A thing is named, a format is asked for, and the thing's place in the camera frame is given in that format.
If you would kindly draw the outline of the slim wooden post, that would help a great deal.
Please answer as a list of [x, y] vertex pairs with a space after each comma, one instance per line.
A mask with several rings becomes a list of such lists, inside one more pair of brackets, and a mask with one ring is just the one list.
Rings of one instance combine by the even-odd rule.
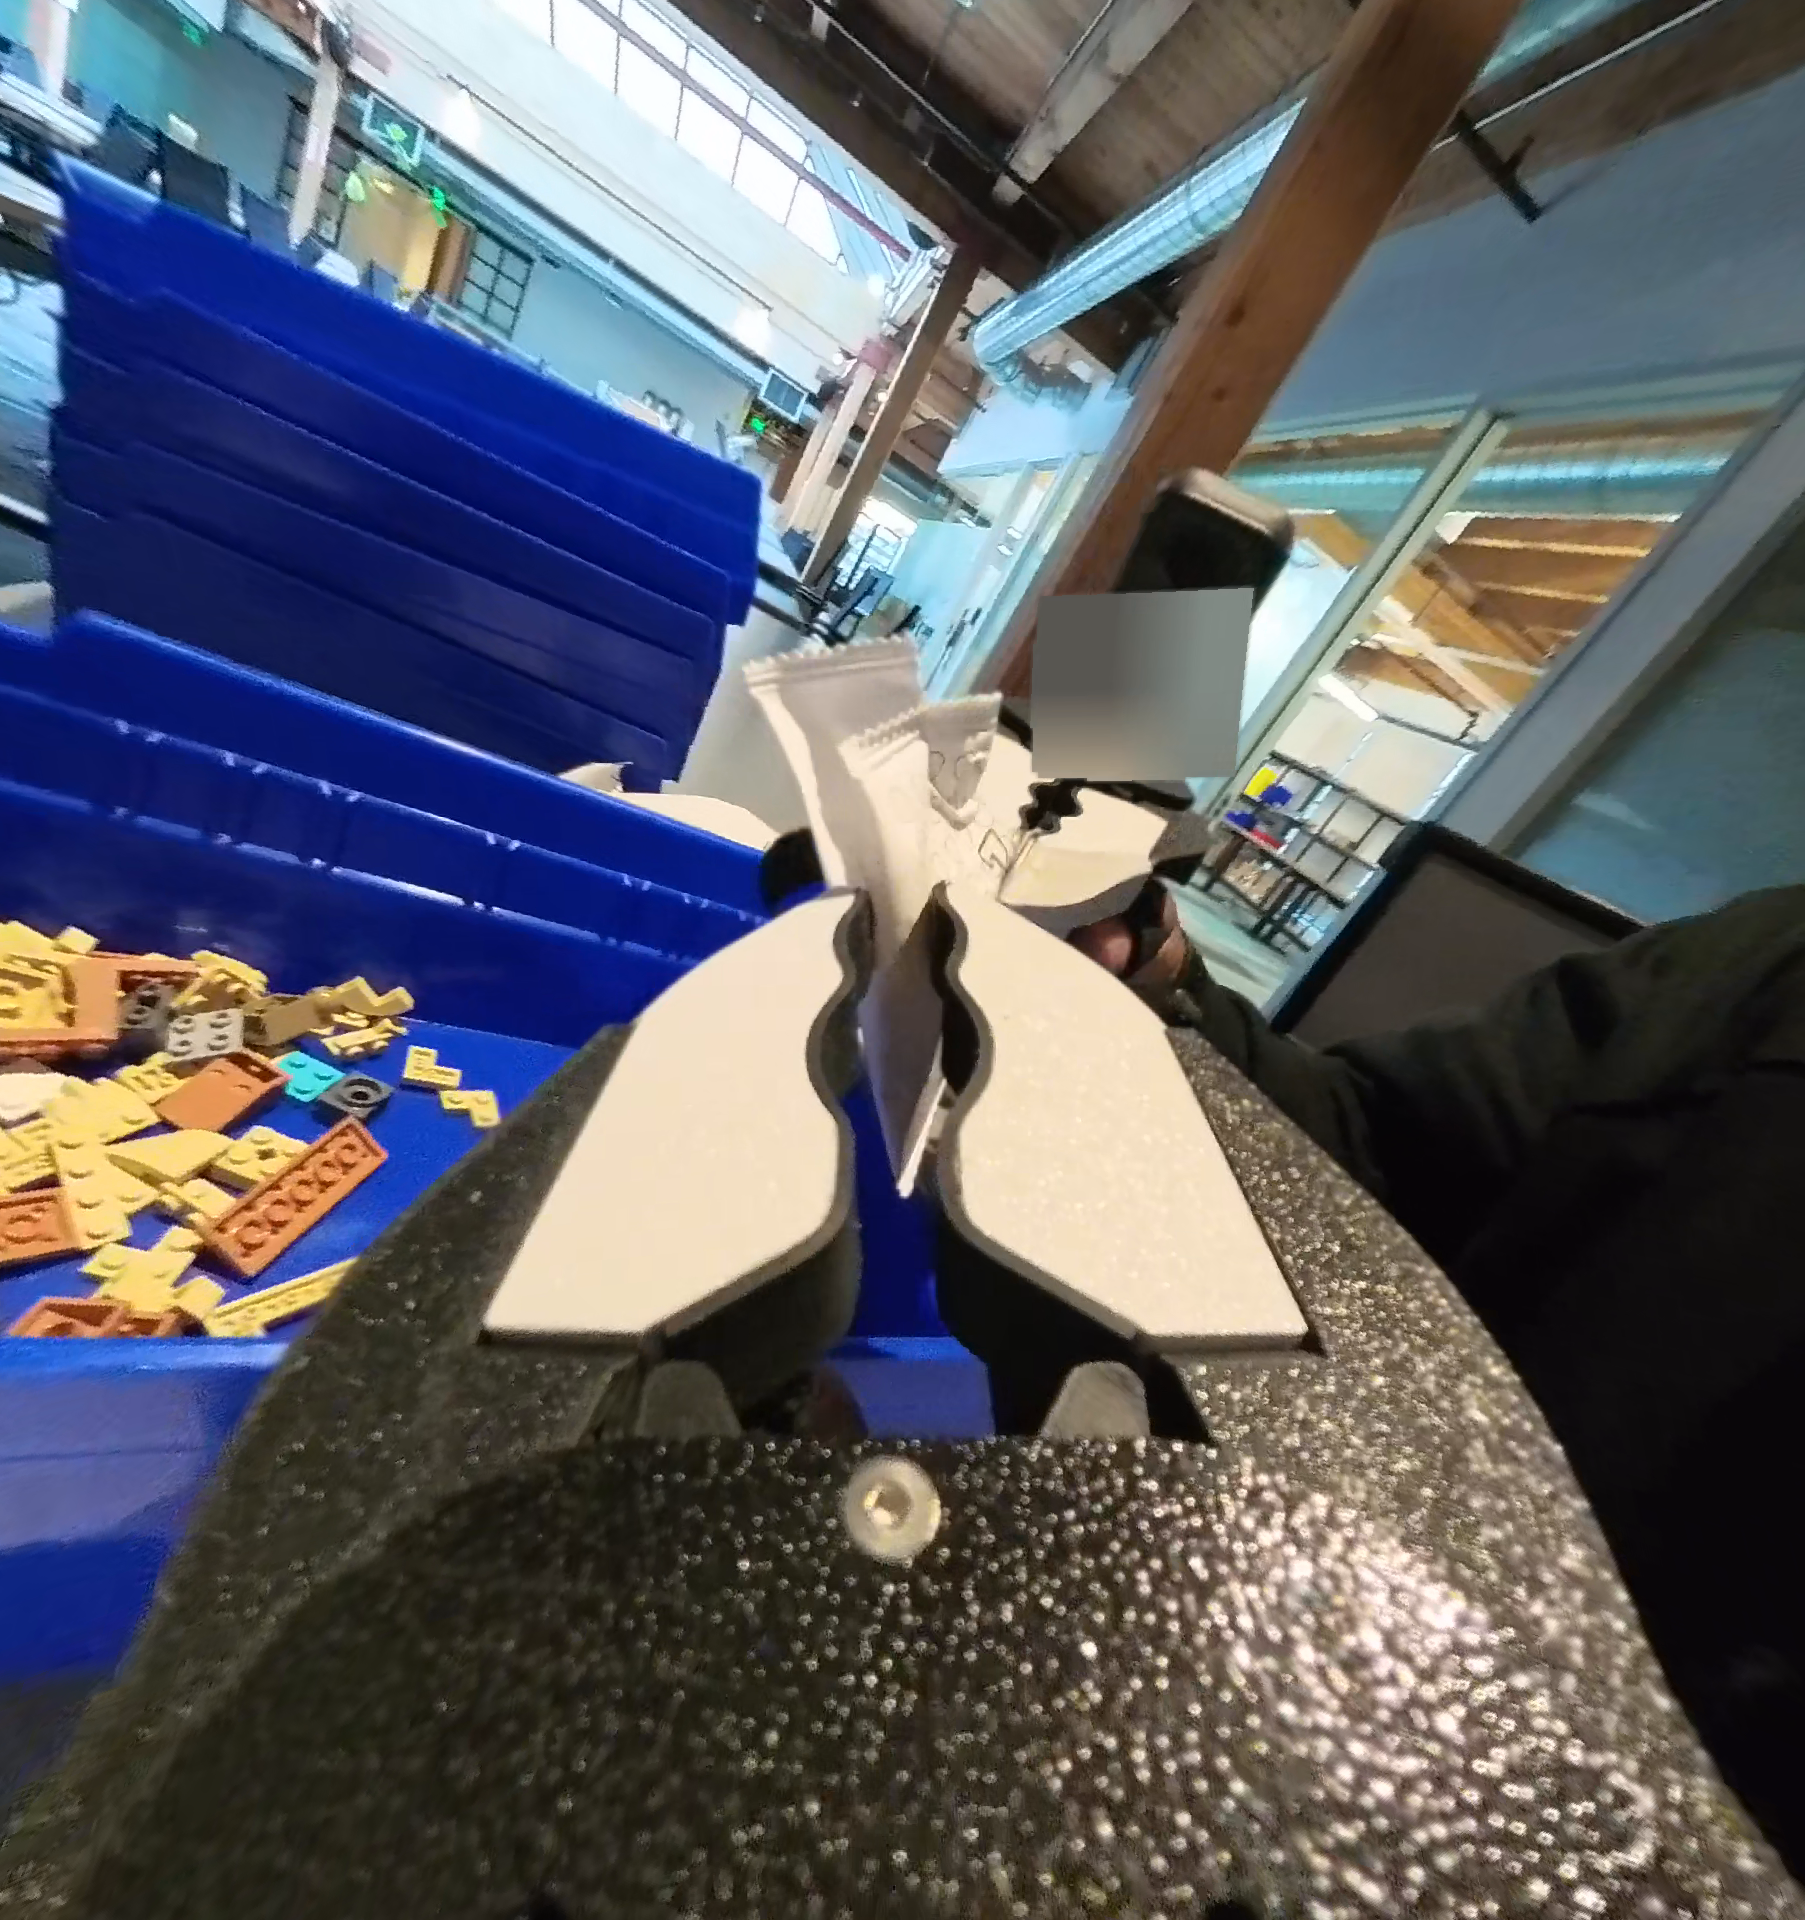
[[863, 443], [849, 467], [842, 490], [830, 509], [830, 515], [812, 544], [806, 565], [804, 585], [821, 588], [832, 576], [840, 547], [849, 539], [862, 509], [884, 476], [889, 459], [910, 426], [916, 402], [936, 365], [936, 358], [947, 344], [948, 332], [963, 319], [966, 302], [983, 267], [983, 254], [971, 240], [959, 242], [944, 267], [936, 292], [922, 309], [906, 351], [901, 356], [890, 386], [874, 414], [874, 422], [863, 432]]

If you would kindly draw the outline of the wooden pillar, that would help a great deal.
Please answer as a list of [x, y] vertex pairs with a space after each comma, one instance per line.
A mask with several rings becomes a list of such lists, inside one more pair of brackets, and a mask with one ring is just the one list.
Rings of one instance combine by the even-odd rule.
[[1234, 465], [1514, 13], [1517, 1], [1356, 7], [973, 688], [1028, 693], [1037, 614], [1119, 585], [1169, 480]]

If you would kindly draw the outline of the person's black jacket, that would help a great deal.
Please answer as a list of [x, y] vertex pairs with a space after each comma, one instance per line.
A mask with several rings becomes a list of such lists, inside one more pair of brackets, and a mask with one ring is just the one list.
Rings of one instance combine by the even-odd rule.
[[1805, 1340], [1769, 1356], [1705, 1340], [1539, 1367], [1497, 1342], [1708, 1747], [1805, 1887]]

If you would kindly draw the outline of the blue plastic bin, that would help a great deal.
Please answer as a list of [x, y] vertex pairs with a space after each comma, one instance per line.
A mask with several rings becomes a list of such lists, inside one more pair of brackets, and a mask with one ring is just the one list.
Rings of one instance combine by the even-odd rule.
[[[0, 919], [409, 990], [510, 1112], [759, 925], [759, 857], [101, 616], [0, 619]], [[0, 1333], [0, 1686], [131, 1642], [287, 1340], [46, 1356]]]

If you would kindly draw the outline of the person's right forearm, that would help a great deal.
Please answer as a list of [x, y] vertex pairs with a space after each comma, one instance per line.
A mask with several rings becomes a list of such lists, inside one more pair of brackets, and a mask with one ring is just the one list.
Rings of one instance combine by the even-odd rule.
[[1172, 1004], [1527, 1364], [1805, 1340], [1805, 883], [1332, 1047], [1278, 1033], [1199, 959]]

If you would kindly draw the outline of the pile of tan toy bricks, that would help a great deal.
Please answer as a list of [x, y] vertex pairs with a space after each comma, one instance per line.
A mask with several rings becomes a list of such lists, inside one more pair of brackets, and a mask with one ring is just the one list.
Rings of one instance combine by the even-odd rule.
[[[266, 1340], [298, 1332], [370, 1234], [376, 1177], [429, 1181], [506, 1101], [356, 975], [282, 992], [245, 959], [110, 950], [0, 917], [0, 1336]], [[387, 1165], [255, 1282], [215, 1221], [356, 1120]]]

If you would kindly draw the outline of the brown long toy plate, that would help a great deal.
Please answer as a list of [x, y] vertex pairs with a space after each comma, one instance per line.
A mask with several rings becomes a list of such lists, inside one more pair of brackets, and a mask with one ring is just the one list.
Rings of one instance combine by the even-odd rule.
[[201, 1244], [210, 1264], [255, 1282], [387, 1165], [387, 1149], [345, 1120], [223, 1212]]

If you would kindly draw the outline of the stack of blue bins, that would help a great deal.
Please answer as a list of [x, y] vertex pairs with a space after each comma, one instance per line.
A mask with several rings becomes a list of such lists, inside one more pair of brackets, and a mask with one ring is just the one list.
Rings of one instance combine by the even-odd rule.
[[58, 195], [58, 614], [682, 778], [755, 598], [755, 475], [94, 166]]

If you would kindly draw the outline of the silver ventilation duct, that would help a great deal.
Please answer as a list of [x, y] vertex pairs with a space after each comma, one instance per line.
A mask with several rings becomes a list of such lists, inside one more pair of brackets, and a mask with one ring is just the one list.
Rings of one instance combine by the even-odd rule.
[[970, 348], [989, 379], [1015, 385], [1023, 379], [1020, 364], [1028, 348], [1235, 226], [1307, 104], [1297, 93], [1250, 131], [1208, 150], [1153, 197], [980, 317]]

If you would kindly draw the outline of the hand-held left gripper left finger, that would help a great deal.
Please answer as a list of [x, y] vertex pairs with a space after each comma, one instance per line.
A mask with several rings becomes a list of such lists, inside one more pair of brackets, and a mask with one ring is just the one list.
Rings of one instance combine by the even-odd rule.
[[633, 1021], [506, 1263], [502, 1342], [840, 1342], [863, 1284], [859, 1004], [874, 913], [826, 890]]

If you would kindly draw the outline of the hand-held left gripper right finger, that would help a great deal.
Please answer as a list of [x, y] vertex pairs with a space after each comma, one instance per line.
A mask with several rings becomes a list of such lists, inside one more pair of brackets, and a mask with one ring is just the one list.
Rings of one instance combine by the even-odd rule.
[[1103, 1332], [1178, 1356], [1293, 1349], [1305, 1311], [1160, 1019], [971, 883], [944, 883], [947, 1221]]

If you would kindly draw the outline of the metal storage rack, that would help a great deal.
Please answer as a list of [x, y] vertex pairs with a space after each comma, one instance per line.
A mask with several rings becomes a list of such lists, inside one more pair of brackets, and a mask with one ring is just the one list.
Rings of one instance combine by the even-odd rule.
[[1412, 821], [1292, 754], [1265, 754], [1211, 811], [1216, 829], [1199, 887], [1292, 957], [1330, 936]]

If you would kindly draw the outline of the black partition panel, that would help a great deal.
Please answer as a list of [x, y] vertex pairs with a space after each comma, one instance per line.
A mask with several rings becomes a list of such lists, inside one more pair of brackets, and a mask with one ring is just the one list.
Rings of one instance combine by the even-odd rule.
[[1478, 1011], [1637, 931], [1630, 913], [1424, 821], [1393, 842], [1266, 1019], [1312, 1047], [1385, 1036]]

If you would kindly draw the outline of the person's right hand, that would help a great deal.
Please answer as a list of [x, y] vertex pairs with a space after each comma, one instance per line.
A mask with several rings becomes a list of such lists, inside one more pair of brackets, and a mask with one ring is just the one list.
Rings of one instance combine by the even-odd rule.
[[1086, 923], [1068, 941], [1151, 1002], [1195, 992], [1208, 979], [1200, 949], [1180, 921], [1178, 901], [1158, 879], [1148, 882], [1122, 913]]

